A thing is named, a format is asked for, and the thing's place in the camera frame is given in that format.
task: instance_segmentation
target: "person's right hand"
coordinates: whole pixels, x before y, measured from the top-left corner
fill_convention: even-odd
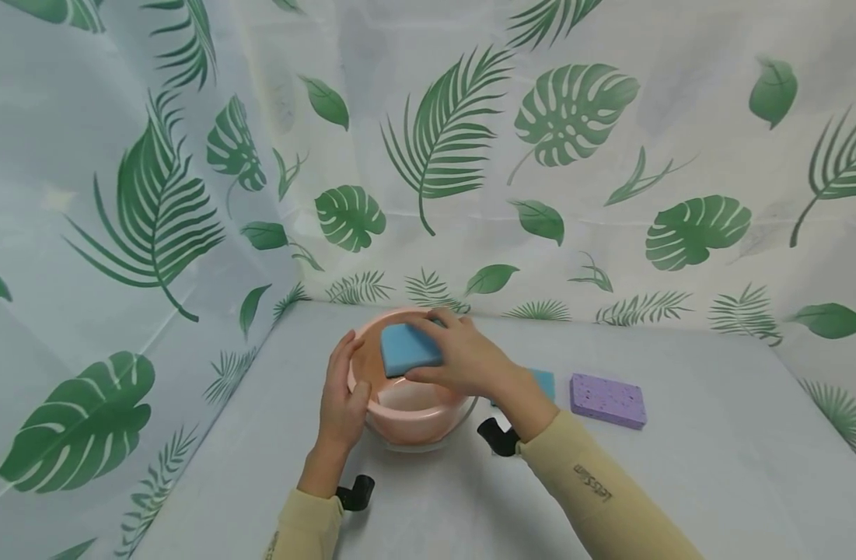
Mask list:
[[[446,328],[432,323],[439,319]],[[432,309],[426,317],[410,317],[406,323],[437,342],[443,353],[443,365],[415,367],[406,379],[435,383],[458,394],[492,397],[494,387],[515,378],[530,377],[489,338],[480,334],[470,317],[456,317],[446,308]]]

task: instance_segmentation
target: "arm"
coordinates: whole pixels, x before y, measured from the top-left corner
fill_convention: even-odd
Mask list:
[[[576,418],[559,411],[526,368],[480,334],[469,317],[435,309],[409,320],[438,343],[444,363],[406,373],[458,393],[490,397],[521,437],[519,449],[596,560],[701,560],[691,542]]]
[[[362,435],[371,391],[368,383],[357,384],[353,394],[347,390],[350,356],[361,345],[350,331],[332,352],[316,445],[306,455],[297,488],[281,510],[264,560],[330,560],[334,556],[344,515],[334,493],[350,450]]]

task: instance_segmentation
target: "white table surface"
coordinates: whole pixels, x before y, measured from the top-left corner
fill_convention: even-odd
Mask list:
[[[375,308],[299,304],[265,342],[176,484],[135,558],[259,559],[317,430],[327,356]],[[585,419],[612,456],[709,560],[856,560],[856,458],[768,347],[754,338],[476,318],[524,366],[639,385],[642,431]],[[387,452],[366,436],[345,473],[376,480],[347,514],[335,558],[588,558],[518,458],[475,433],[438,452]]]

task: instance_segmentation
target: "black clamp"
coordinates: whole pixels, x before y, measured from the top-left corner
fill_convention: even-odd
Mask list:
[[[489,448],[493,450],[493,453],[501,457],[511,457],[511,455],[514,455],[517,443],[521,441],[521,437],[518,436],[514,428],[503,432],[499,428],[496,418],[487,418],[484,420],[478,426],[478,434],[484,438]]]
[[[372,490],[375,489],[375,479],[367,475],[359,475],[353,482],[353,489],[337,487],[334,493],[341,501],[341,506],[348,512],[361,512],[369,507]]]

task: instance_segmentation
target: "sleeve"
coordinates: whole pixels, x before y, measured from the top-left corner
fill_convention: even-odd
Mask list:
[[[294,488],[264,560],[331,560],[343,518],[337,496],[318,499]]]
[[[565,412],[518,452],[595,560],[702,560],[683,532]]]

